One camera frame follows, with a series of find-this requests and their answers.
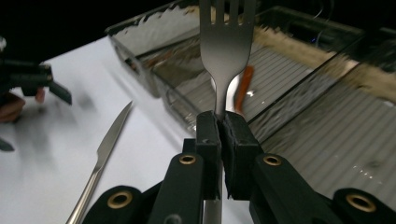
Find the knife handle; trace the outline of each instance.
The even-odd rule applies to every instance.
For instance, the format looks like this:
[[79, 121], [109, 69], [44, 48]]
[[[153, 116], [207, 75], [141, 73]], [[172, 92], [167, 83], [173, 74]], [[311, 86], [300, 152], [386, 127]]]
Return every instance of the knife handle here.
[[66, 224], [80, 224], [103, 169], [95, 168]]

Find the transparent tray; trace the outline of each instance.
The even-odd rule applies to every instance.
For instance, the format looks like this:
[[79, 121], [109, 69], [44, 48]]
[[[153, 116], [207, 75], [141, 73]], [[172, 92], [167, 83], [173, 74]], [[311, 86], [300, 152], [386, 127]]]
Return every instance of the transparent tray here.
[[[248, 62], [254, 75], [243, 109], [263, 142], [356, 65], [347, 53], [363, 31], [284, 7], [257, 14], [256, 22]], [[167, 49], [163, 54], [168, 57], [152, 69], [165, 106], [192, 134], [196, 116], [215, 104], [199, 43], [199, 36], [193, 36]]]
[[361, 62], [262, 148], [327, 197], [361, 189], [396, 211], [396, 32], [359, 45]]
[[121, 64], [154, 97], [161, 97], [151, 72], [141, 57], [199, 34], [197, 0], [178, 0], [105, 29]]

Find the knife blade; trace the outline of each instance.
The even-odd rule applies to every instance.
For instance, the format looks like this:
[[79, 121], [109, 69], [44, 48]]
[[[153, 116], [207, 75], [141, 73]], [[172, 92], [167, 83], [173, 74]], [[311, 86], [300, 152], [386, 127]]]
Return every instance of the knife blade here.
[[131, 107], [132, 101], [122, 109], [117, 118], [114, 120], [110, 129], [107, 131], [107, 134], [97, 149], [98, 158], [95, 167], [93, 168], [91, 177], [88, 180], [85, 189], [82, 191], [78, 203], [76, 204], [76, 207], [74, 208], [66, 224], [79, 224], [81, 222], [85, 210], [87, 209], [89, 200], [91, 199], [93, 191], [99, 181], [100, 176], [102, 175], [106, 162], [117, 142], [123, 123], [126, 120]]

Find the orange object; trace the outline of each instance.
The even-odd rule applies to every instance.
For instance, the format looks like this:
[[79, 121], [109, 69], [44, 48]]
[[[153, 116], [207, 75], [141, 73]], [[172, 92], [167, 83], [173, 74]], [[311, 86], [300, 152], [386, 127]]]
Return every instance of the orange object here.
[[235, 109], [235, 113], [237, 113], [241, 116], [244, 116], [242, 107], [243, 107], [245, 96], [248, 92], [248, 87], [250, 85], [250, 81], [253, 77], [253, 73], [254, 73], [253, 66], [247, 65], [247, 67], [245, 68], [245, 71], [244, 71], [244, 75], [242, 75], [242, 79], [239, 83], [238, 91], [236, 93], [233, 107]]

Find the brass insert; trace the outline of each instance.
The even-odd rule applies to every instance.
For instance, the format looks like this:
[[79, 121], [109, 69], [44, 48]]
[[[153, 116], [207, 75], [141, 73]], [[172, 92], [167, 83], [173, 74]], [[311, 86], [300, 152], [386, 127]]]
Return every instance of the brass insert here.
[[346, 201], [363, 212], [372, 213], [376, 210], [375, 204], [370, 199], [359, 194], [348, 194]]
[[107, 200], [107, 206], [114, 209], [125, 207], [132, 201], [132, 193], [128, 190], [122, 190], [111, 195]]
[[195, 163], [195, 157], [192, 155], [184, 155], [181, 156], [179, 159], [180, 163], [185, 164], [185, 165], [190, 165]]
[[268, 165], [273, 165], [273, 166], [277, 166], [277, 165], [280, 165], [282, 163], [282, 160], [280, 158], [278, 158], [278, 157], [275, 157], [275, 156], [265, 156], [263, 158], [263, 160]]

